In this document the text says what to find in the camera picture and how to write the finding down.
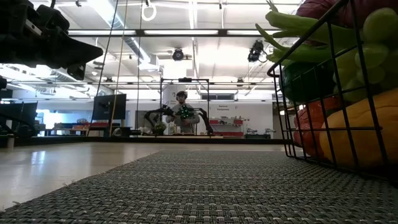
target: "man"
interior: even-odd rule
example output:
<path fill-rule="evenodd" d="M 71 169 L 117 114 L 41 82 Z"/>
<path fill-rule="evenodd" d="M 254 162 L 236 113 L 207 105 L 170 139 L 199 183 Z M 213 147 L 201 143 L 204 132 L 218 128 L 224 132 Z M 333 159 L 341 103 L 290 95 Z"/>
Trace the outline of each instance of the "man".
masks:
<path fill-rule="evenodd" d="M 185 91 L 180 91 L 177 93 L 176 99 L 178 101 L 178 104 L 172 108 L 172 111 L 174 111 L 174 113 L 177 113 L 183 105 L 186 105 L 187 108 L 192 108 L 191 105 L 189 105 L 185 102 L 187 97 L 188 97 L 188 94 Z M 174 121 L 175 125 L 181 127 L 181 133 L 192 133 L 193 134 L 193 133 L 195 133 L 193 130 L 194 124 L 199 123 L 200 119 L 199 119 L 198 115 L 193 115 L 192 117 L 184 119 L 184 120 L 181 120 L 181 117 L 177 116 L 177 115 L 168 116 L 166 118 L 166 122 L 170 123 L 172 121 Z"/>

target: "floor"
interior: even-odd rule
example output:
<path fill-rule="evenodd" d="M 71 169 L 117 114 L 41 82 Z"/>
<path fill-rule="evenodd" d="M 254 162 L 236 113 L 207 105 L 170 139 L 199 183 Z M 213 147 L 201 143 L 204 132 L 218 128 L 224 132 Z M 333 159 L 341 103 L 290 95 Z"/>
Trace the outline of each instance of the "floor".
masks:
<path fill-rule="evenodd" d="M 76 143 L 0 149 L 0 210 L 164 149 L 283 151 L 283 146 Z"/>

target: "monitor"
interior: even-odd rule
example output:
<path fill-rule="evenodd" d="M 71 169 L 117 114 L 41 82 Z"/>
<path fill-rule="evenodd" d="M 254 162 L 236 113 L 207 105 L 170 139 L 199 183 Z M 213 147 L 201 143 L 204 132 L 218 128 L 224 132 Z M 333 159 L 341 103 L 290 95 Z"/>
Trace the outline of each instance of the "monitor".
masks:
<path fill-rule="evenodd" d="M 113 112 L 114 96 L 97 96 L 94 98 L 94 120 L 110 120 Z M 126 94 L 116 97 L 113 119 L 126 119 Z"/>

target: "yellow squash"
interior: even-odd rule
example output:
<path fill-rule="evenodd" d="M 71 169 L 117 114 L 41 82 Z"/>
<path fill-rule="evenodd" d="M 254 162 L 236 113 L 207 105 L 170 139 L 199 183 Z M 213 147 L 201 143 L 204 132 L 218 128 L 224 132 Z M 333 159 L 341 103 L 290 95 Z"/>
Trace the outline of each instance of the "yellow squash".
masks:
<path fill-rule="evenodd" d="M 391 163 L 398 163 L 398 88 L 374 96 L 377 117 L 382 126 L 382 136 L 388 158 Z M 351 127 L 373 127 L 373 119 L 368 99 L 347 107 L 349 125 Z M 329 116 L 331 128 L 345 128 L 343 111 Z M 383 165 L 379 143 L 375 131 L 351 131 L 354 146 L 358 155 L 359 166 L 362 168 Z M 353 167 L 354 160 L 347 131 L 331 131 L 331 139 L 339 166 Z M 320 134 L 320 144 L 325 157 L 332 161 L 328 136 L 325 131 Z"/>

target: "woven mat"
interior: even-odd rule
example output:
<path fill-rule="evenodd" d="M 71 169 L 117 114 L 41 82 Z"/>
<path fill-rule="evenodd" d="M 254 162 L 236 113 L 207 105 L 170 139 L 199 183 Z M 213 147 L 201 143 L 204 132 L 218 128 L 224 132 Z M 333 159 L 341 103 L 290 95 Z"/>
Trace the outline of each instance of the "woven mat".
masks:
<path fill-rule="evenodd" d="M 281 152 L 162 151 L 0 213 L 0 223 L 397 223 L 398 190 Z"/>

